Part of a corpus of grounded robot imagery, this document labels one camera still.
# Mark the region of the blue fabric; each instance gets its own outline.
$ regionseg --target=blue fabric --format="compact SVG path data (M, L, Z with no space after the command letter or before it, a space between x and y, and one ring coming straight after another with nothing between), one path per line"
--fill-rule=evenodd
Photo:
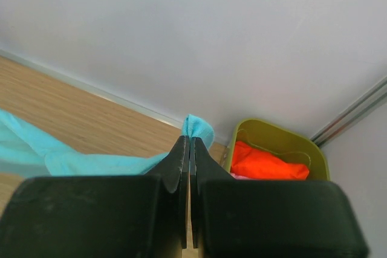
M208 149L214 139L212 127L193 115L185 119L181 134L200 137ZM0 110L0 172L13 172L24 177L141 175L166 155L142 158L82 154L26 121Z

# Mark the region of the white wall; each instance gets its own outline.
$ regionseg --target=white wall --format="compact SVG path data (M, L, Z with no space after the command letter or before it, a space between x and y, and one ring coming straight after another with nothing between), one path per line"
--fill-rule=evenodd
M331 178L351 200L373 258L387 254L387 104L326 147Z
M387 73L386 0L0 0L0 49L226 137L312 135Z

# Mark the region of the red fabric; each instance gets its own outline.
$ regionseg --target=red fabric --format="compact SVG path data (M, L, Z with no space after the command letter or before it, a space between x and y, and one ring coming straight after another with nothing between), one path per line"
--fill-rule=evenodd
M286 163L269 152L237 141L232 156L231 172L255 179L306 179L309 169L304 164Z

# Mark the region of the floor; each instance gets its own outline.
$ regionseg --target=floor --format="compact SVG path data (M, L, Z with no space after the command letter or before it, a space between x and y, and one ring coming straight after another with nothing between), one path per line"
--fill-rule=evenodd
M180 130L0 57L0 107L83 153L152 156L171 149ZM224 146L210 153L219 161ZM22 181L0 172L0 213ZM183 257L197 257L189 248Z

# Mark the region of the baseboard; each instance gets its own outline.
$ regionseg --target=baseboard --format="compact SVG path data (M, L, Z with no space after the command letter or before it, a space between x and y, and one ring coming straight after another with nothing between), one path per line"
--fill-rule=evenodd
M180 121L174 120L172 118L169 118L168 116L165 116L163 114L160 114L158 112L150 110L148 108L145 108L145 107L138 105L138 104L135 104L133 102L130 102L129 100L123 99L123 98L118 97L114 94L111 94L109 92L106 92L104 90L96 88L95 86L91 86L85 82L81 82L81 81L76 80L72 77L66 76L65 74L62 74L62 73L59 73L53 69L47 68L44 65L26 60L22 57L15 55L15 54L9 53L9 52L4 51L4 50L0 50L0 56L5 57L7 59L10 59L16 63L20 63L23 66L27 66L31 69L34 69L34 70L39 71L41 73L44 73L46 75L49 75L50 77L53 77L57 80L60 80L61 82L64 82L64 83L67 83L71 86L82 89L82 90L84 90L88 93L91 93L93 95L97 95L101 98L107 99L109 101L112 101L114 103L117 103L119 105L127 107L129 109L135 110L138 113L141 113L145 116L154 118L158 121L164 122L164 123L169 124L171 126L181 128L183 125L183 123Z

